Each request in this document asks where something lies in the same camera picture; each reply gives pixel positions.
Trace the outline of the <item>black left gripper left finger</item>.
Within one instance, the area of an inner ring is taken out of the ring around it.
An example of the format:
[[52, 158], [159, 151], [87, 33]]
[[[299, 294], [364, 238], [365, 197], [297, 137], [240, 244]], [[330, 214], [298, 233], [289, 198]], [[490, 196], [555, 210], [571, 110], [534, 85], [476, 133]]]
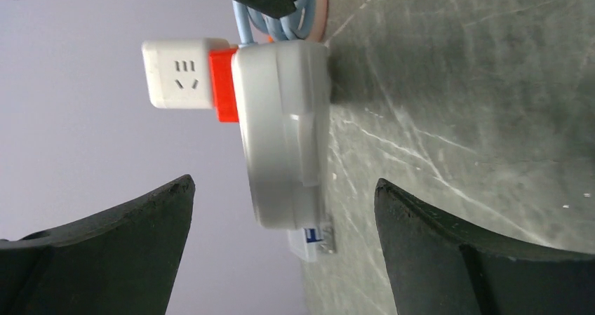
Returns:
[[1, 241], [2, 314], [165, 314], [189, 234], [195, 184], [147, 194]]

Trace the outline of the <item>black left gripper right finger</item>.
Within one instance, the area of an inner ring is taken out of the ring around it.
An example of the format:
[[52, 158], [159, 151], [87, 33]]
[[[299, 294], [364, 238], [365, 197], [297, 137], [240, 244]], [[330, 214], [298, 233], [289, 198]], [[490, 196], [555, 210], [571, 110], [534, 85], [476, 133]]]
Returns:
[[399, 314], [593, 314], [594, 256], [492, 232], [386, 179], [375, 221]]

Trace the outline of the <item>white cube adapter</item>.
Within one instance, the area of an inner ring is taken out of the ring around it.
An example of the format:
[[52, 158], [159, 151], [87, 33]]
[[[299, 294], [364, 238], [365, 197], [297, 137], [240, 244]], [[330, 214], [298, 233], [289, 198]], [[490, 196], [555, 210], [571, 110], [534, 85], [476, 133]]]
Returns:
[[209, 53], [230, 47], [225, 39], [164, 39], [142, 44], [149, 100], [159, 109], [212, 109]]

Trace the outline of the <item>red cube adapter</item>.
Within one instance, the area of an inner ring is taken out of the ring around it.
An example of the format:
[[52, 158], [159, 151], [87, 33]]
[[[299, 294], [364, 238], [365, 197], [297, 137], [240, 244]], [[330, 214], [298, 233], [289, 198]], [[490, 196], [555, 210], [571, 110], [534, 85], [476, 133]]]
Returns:
[[222, 123], [239, 122], [232, 74], [232, 58], [237, 51], [237, 47], [232, 47], [211, 51], [208, 56], [213, 106]]

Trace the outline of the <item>white long power strip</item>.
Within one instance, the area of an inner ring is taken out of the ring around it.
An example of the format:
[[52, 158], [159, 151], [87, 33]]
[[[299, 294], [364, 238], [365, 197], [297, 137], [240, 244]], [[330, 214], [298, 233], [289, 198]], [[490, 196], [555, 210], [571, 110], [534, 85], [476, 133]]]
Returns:
[[234, 54], [232, 76], [256, 220], [268, 229], [314, 228], [328, 164], [328, 48], [247, 46]]

